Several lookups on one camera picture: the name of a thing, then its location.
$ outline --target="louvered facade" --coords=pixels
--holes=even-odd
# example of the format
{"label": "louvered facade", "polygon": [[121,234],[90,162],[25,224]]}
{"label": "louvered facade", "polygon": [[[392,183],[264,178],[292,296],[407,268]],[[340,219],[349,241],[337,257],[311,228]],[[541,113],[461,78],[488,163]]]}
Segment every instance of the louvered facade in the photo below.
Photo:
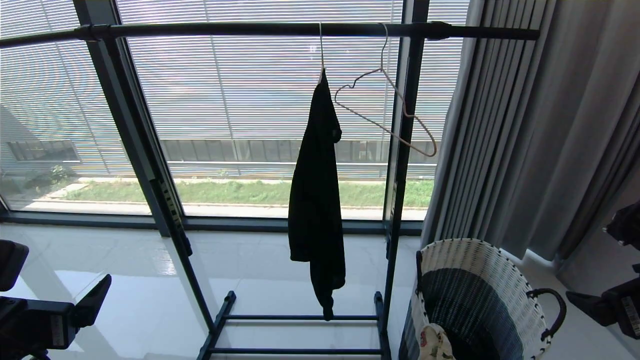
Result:
{"label": "louvered facade", "polygon": [[[2,0],[1,36],[70,29],[78,25],[72,0]],[[214,1],[118,0],[125,24],[277,21],[400,23],[402,0]],[[432,1],[430,20],[463,24],[467,1]],[[380,64],[381,38],[323,38],[332,90]],[[398,39],[383,63],[393,74]],[[165,156],[177,177],[290,177],[321,70],[318,37],[160,37],[129,39]],[[439,140],[460,57],[460,40],[426,44],[417,113]],[[133,176],[116,127],[82,42],[2,50],[0,58],[0,166],[3,174],[46,172],[64,165],[82,176]],[[390,126],[393,91],[382,76],[363,79],[340,99]],[[388,136],[337,108],[343,135],[339,175],[386,176]],[[416,145],[429,146],[415,128]],[[16,146],[38,151],[51,140],[73,144],[68,155],[27,158]],[[436,159],[412,153],[409,177],[433,177]]]}

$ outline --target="black horizontal rod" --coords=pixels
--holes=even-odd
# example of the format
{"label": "black horizontal rod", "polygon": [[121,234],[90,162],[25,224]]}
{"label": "black horizontal rod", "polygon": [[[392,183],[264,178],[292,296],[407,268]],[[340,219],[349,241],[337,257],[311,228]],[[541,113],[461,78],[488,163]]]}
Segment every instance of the black horizontal rod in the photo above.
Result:
{"label": "black horizontal rod", "polygon": [[382,355],[378,348],[211,348],[212,354]]}
{"label": "black horizontal rod", "polygon": [[[449,37],[537,40],[540,31],[531,29],[453,26],[444,22],[386,24],[389,37],[415,37],[442,40]],[[186,35],[319,36],[319,24],[287,22],[187,22],[181,24],[91,25],[73,30],[53,31],[0,39],[0,48],[42,44],[64,40],[101,40],[113,37],[161,37]],[[327,37],[384,37],[385,28],[377,23],[322,24]]]}
{"label": "black horizontal rod", "polygon": [[[227,320],[324,320],[321,315],[223,315]],[[333,320],[376,321],[376,315],[337,315]]]}

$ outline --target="white tile floor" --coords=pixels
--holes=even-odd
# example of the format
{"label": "white tile floor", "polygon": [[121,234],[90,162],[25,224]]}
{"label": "white tile floor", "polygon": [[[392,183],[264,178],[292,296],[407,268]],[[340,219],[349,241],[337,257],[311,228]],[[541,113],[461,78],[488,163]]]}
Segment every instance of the white tile floor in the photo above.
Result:
{"label": "white tile floor", "polygon": [[[68,351],[52,352],[52,360],[183,360],[197,356],[205,339],[205,325],[171,241],[156,231],[2,225],[0,238],[31,249],[16,287],[2,295],[75,302],[101,275],[113,276],[96,326],[81,330]],[[238,296],[235,314],[320,314],[308,280],[308,265],[289,260],[285,234],[194,232],[189,238],[194,251],[190,259],[213,315],[229,290]],[[394,357],[413,286],[418,246],[417,238],[403,238],[399,246],[388,327]],[[372,315],[374,292],[384,290],[384,240],[381,236],[346,236],[345,253],[347,281],[334,293],[335,313]],[[564,291],[541,261],[529,256],[519,265],[534,287]],[[541,302],[548,317],[555,317],[553,300]],[[378,337],[374,326],[353,322],[234,322],[225,326],[218,345],[368,348],[378,346]],[[632,357],[606,329],[569,306],[565,325],[545,359]]]}

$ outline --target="white label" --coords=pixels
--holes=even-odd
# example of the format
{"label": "white label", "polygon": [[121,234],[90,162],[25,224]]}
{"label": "white label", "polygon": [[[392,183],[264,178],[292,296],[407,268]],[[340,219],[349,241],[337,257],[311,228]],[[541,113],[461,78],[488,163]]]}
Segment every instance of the white label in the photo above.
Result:
{"label": "white label", "polygon": [[634,301],[630,296],[623,297],[622,305],[625,306],[625,311],[627,312],[629,321],[631,321],[631,327],[634,328],[634,333],[636,334],[636,336],[640,336],[640,316],[638,316]]}
{"label": "white label", "polygon": [[51,315],[51,339],[54,346],[65,345],[65,336],[62,332],[62,316]]}

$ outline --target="laundry basket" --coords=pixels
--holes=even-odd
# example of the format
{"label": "laundry basket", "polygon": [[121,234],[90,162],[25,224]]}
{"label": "laundry basket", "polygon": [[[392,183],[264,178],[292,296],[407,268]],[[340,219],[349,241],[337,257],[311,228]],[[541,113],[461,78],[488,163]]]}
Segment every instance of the laundry basket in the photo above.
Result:
{"label": "laundry basket", "polygon": [[[417,341],[425,326],[437,324],[456,360],[539,359],[564,321],[566,304],[560,294],[533,290],[513,262],[489,243],[436,241],[416,257],[412,318]],[[536,299],[543,293],[554,295],[560,305],[550,329]]]}

